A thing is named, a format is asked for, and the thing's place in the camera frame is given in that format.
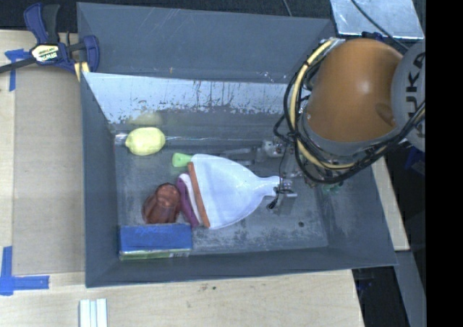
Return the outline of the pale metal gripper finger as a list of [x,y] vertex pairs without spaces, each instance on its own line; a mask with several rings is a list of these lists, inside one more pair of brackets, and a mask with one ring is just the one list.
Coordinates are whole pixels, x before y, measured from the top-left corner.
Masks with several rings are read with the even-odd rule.
[[283,143],[275,140],[263,140],[259,145],[225,150],[218,155],[236,161],[244,166],[252,166],[282,158],[284,152],[285,147]]
[[293,181],[282,179],[276,191],[274,212],[277,215],[289,215],[292,212],[297,196]]

